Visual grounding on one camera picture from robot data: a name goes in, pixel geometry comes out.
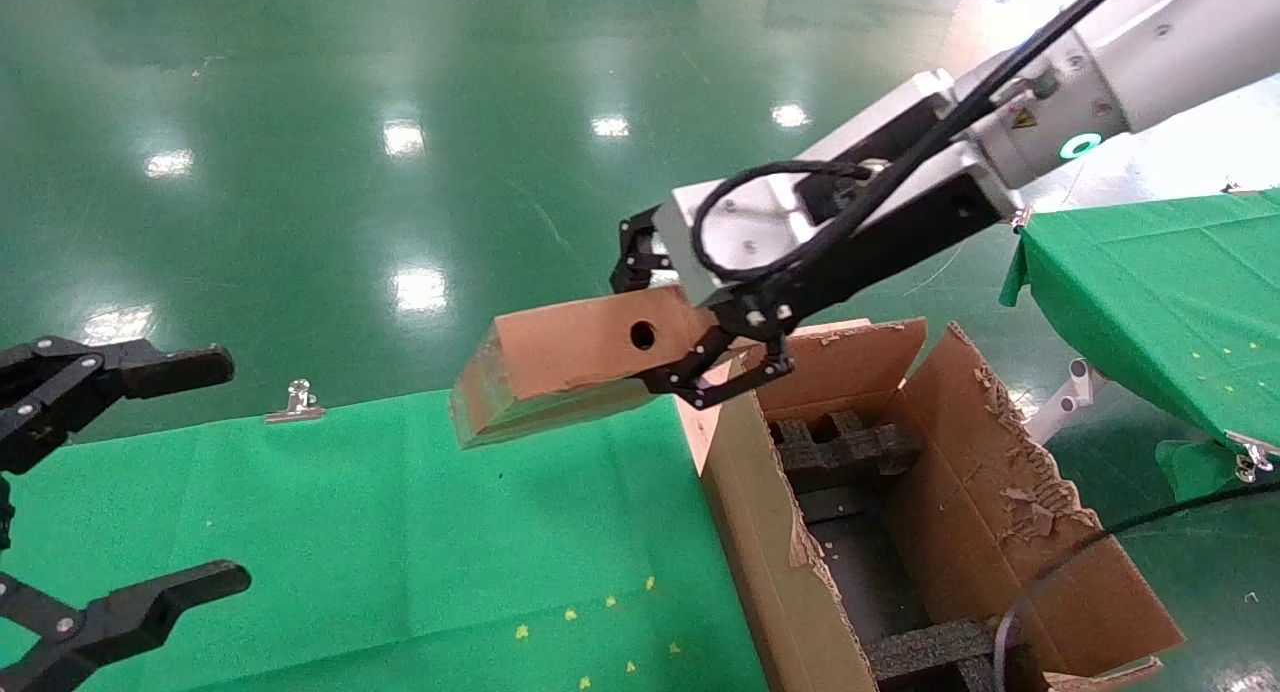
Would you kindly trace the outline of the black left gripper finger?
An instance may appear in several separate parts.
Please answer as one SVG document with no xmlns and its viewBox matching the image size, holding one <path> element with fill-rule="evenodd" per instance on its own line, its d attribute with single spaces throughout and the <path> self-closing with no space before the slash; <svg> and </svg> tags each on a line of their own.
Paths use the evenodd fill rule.
<svg viewBox="0 0 1280 692">
<path fill-rule="evenodd" d="M 251 586 L 244 565 L 215 560 L 114 590 L 82 609 L 1 576 L 1 615 L 37 634 L 3 668 L 5 691 L 74 691 L 104 666 L 163 647 L 180 617 Z"/>
<path fill-rule="evenodd" d="M 223 345 L 164 353 L 145 338 L 86 345 L 42 336 L 1 356 L 1 469 L 24 475 L 123 399 L 155 399 L 232 381 Z"/>
</svg>

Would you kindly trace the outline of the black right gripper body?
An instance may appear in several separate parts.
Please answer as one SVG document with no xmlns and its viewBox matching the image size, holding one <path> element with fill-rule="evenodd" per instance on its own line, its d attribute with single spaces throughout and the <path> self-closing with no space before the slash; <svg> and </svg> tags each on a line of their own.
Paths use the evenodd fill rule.
<svg viewBox="0 0 1280 692">
<path fill-rule="evenodd" d="M 797 276 L 769 281 L 763 290 L 732 294 L 712 310 L 718 327 L 732 335 L 787 335 L 800 320 L 844 303 L 1010 215 L 1006 192 L 996 191 L 996 200 L 989 200 L 963 171 L 891 212 L 878 214 Z"/>
</svg>

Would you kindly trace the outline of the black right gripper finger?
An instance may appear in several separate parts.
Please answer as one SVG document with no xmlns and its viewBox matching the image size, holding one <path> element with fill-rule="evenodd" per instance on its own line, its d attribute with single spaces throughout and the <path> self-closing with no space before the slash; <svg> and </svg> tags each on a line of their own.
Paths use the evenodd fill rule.
<svg viewBox="0 0 1280 692">
<path fill-rule="evenodd" d="M 795 359 L 787 338 L 796 329 L 796 317 L 788 306 L 763 312 L 750 303 L 721 303 L 712 306 L 710 313 L 714 322 L 701 333 L 689 353 L 640 374 L 648 391 L 672 393 L 698 411 L 709 411 L 792 372 Z M 724 382 L 708 382 L 705 374 L 721 363 L 735 342 L 763 345 L 763 359 L 756 367 L 746 368 Z"/>
<path fill-rule="evenodd" d="M 673 287 L 678 283 L 666 244 L 657 233 L 658 206 L 623 217 L 618 223 L 618 256 L 611 272 L 611 292 L 645 290 L 652 287 Z"/>
</svg>

